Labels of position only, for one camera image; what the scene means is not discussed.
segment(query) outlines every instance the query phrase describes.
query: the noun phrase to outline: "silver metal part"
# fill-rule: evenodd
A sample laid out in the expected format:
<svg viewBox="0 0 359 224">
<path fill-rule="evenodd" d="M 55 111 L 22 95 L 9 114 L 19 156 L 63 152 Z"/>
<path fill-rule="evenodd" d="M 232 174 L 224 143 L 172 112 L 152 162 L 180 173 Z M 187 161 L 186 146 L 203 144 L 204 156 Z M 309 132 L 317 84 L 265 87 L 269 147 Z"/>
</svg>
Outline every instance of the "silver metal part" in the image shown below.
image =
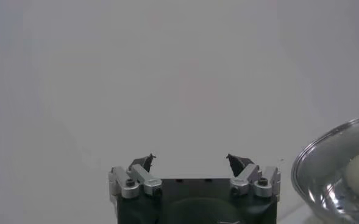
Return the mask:
<svg viewBox="0 0 359 224">
<path fill-rule="evenodd" d="M 272 166 L 266 167 L 261 179 L 254 183 L 255 195 L 263 198 L 275 195 L 279 201 L 280 181 L 281 173 L 278 171 L 278 168 Z"/>
<path fill-rule="evenodd" d="M 109 187 L 110 196 L 121 194 L 123 198 L 135 198 L 140 193 L 140 185 L 120 166 L 114 167 L 109 173 Z"/>
<path fill-rule="evenodd" d="M 133 165 L 130 170 L 130 176 L 144 185 L 144 192 L 146 194 L 150 196 L 161 194 L 162 180 L 153 177 L 141 165 Z"/>
<path fill-rule="evenodd" d="M 247 194 L 250 184 L 257 181 L 260 174 L 258 165 L 248 164 L 237 177 L 230 179 L 231 192 L 237 196 Z"/>
</svg>

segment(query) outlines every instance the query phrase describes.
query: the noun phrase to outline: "gray surface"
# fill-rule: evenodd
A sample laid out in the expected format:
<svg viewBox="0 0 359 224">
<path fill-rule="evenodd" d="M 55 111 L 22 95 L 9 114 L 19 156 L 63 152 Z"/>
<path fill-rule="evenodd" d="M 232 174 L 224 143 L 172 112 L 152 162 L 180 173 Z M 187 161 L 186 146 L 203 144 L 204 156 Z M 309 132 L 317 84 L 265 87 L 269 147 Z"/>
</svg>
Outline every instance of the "gray surface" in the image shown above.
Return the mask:
<svg viewBox="0 0 359 224">
<path fill-rule="evenodd" d="M 0 224 L 114 223 L 107 172 L 278 166 L 359 116 L 359 0 L 0 0 Z"/>
<path fill-rule="evenodd" d="M 329 223 L 359 223 L 359 196 L 344 179 L 347 165 L 357 155 L 359 119 L 310 144 L 293 164 L 294 187 L 315 214 Z"/>
</svg>

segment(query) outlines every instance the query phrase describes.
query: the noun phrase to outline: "bowl rim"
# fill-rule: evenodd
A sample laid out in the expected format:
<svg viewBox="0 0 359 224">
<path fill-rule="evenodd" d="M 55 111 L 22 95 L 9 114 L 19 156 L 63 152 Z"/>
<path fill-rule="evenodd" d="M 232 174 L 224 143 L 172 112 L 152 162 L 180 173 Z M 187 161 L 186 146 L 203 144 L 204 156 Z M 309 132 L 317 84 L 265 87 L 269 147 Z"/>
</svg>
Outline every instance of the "bowl rim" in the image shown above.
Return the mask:
<svg viewBox="0 0 359 224">
<path fill-rule="evenodd" d="M 300 152 L 300 154 L 297 156 L 297 158 L 293 162 L 293 166 L 291 169 L 291 182 L 292 182 L 293 188 L 301 196 L 301 198 L 306 202 L 306 204 L 309 205 L 312 209 L 315 209 L 317 212 L 324 212 L 325 209 L 323 209 L 322 207 L 321 207 L 321 209 L 315 207 L 316 203 L 314 203 L 313 201 L 309 200 L 308 197 L 306 197 L 303 189 L 299 186 L 299 183 L 298 183 L 298 179 L 297 179 L 298 168 L 300 167 L 301 162 L 305 159 L 305 157 L 309 153 L 311 153 L 319 143 L 327 140 L 328 138 L 331 138 L 332 136 L 335 136 L 335 135 L 341 133 L 342 131 L 346 131 L 347 129 L 351 128 L 355 124 L 359 124 L 359 117 L 352 119 L 349 122 L 346 122 L 342 125 L 339 125 L 333 129 L 331 129 L 326 134 L 322 135 L 320 138 L 318 138 L 317 140 L 313 141 L 311 144 L 306 146 L 306 148 L 304 148 L 303 151 Z"/>
</svg>

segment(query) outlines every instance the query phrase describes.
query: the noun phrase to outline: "hex bolt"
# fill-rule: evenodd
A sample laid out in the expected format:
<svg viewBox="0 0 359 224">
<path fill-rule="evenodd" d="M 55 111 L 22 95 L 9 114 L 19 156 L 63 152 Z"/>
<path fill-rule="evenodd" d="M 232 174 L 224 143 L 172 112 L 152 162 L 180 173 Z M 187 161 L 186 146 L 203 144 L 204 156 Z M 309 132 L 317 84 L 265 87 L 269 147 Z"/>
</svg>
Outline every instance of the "hex bolt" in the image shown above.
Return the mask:
<svg viewBox="0 0 359 224">
<path fill-rule="evenodd" d="M 126 182 L 125 182 L 125 185 L 127 187 L 133 187 L 135 184 L 136 184 L 135 181 L 132 180 L 132 179 L 127 179 Z"/>
<path fill-rule="evenodd" d="M 264 178 L 264 177 L 261 177 L 261 178 L 258 180 L 258 184 L 259 184 L 260 186 L 267 186 L 268 183 L 269 183 L 269 181 L 268 181 L 266 178 Z"/>
<path fill-rule="evenodd" d="M 230 194 L 234 197 L 238 197 L 240 195 L 240 191 L 237 187 L 233 187 L 230 190 Z"/>
</svg>

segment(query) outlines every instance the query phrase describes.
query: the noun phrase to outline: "metal bowl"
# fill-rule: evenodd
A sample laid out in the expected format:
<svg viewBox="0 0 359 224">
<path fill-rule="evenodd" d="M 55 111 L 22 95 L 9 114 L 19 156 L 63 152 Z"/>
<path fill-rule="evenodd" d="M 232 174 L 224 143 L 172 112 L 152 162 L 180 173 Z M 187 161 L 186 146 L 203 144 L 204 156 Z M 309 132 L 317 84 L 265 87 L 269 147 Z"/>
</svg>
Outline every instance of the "metal bowl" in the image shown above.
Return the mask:
<svg viewBox="0 0 359 224">
<path fill-rule="evenodd" d="M 326 223 L 359 223 L 359 196 L 348 187 L 344 171 L 359 155 L 359 118 L 331 130 L 296 158 L 295 190 Z"/>
</svg>

